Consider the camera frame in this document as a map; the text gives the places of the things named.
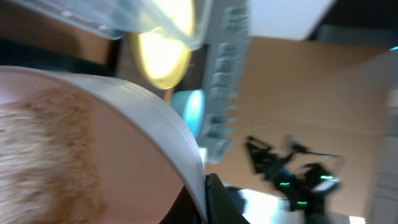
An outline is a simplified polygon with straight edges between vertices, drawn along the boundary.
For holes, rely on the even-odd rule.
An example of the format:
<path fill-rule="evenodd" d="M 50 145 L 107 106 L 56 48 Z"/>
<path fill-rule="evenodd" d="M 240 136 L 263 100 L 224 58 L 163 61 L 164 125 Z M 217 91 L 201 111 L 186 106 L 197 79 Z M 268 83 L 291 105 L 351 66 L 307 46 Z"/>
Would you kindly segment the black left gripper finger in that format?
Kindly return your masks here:
<path fill-rule="evenodd" d="M 216 174 L 206 175 L 205 190 L 209 224 L 249 224 Z"/>

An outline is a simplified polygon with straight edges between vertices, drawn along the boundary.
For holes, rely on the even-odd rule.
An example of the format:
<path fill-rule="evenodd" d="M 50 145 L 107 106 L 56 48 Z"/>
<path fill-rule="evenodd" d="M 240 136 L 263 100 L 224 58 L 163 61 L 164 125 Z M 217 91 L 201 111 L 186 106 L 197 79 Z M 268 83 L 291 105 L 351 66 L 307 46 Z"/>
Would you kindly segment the pink bowl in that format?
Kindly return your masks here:
<path fill-rule="evenodd" d="M 102 216 L 91 223 L 206 223 L 198 145 L 161 98 L 118 78 L 1 67 L 1 106 L 41 90 L 70 88 L 92 105 Z"/>

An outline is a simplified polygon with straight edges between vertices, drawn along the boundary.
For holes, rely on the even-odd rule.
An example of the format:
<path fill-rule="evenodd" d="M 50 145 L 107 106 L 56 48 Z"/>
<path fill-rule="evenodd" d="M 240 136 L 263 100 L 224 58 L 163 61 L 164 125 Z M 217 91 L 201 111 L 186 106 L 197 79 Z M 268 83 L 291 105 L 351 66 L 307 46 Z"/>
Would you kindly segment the rice and peanut shell waste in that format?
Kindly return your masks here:
<path fill-rule="evenodd" d="M 1 222 L 91 223 L 103 214 L 92 105 L 70 88 L 1 106 Z"/>

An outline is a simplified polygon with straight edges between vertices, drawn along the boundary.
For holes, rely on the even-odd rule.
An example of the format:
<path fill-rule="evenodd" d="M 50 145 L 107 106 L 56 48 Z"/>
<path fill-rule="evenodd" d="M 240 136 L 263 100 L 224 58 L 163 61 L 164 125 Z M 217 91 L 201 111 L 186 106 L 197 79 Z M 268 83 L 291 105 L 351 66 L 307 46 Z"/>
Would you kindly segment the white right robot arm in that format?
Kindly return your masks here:
<path fill-rule="evenodd" d="M 341 180 L 321 163 L 304 164 L 298 174 L 286 168 L 294 155 L 310 154 L 308 147 L 288 138 L 289 153 L 280 157 L 272 152 L 272 145 L 254 136 L 248 136 L 244 146 L 254 173 L 282 196 L 225 186 L 216 174 L 208 174 L 208 223 L 331 223 L 326 198 L 340 186 Z"/>

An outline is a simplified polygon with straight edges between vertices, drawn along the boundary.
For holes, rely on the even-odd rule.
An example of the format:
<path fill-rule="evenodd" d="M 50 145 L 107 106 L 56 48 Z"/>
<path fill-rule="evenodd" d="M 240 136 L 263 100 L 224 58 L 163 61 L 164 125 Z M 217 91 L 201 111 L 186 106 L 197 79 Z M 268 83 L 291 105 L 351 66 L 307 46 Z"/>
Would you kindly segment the clear plastic waste bin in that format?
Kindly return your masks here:
<path fill-rule="evenodd" d="M 12 0 L 88 32 L 116 40 L 125 32 L 177 40 L 191 50 L 203 45 L 212 0 Z"/>

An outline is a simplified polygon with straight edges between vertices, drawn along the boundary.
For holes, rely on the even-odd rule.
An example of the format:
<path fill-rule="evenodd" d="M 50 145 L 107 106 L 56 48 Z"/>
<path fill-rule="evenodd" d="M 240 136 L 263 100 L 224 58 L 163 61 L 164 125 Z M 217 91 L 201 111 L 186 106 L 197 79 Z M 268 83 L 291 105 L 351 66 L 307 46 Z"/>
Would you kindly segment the light blue bowl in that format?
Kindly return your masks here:
<path fill-rule="evenodd" d="M 183 119 L 192 135 L 197 138 L 205 114 L 203 90 L 178 91 L 172 95 L 170 106 Z"/>

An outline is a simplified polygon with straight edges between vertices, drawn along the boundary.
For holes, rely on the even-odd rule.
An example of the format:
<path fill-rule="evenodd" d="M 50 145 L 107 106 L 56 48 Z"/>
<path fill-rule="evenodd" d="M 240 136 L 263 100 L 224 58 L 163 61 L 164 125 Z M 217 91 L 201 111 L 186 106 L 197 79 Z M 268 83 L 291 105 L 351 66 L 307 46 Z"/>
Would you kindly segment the yellow plate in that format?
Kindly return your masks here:
<path fill-rule="evenodd" d="M 158 0 L 155 3 L 167 19 L 185 34 L 190 37 L 194 34 L 195 10 L 192 0 Z M 173 88 L 185 75 L 192 51 L 182 41 L 153 30 L 132 34 L 129 43 L 136 67 L 156 88 Z"/>

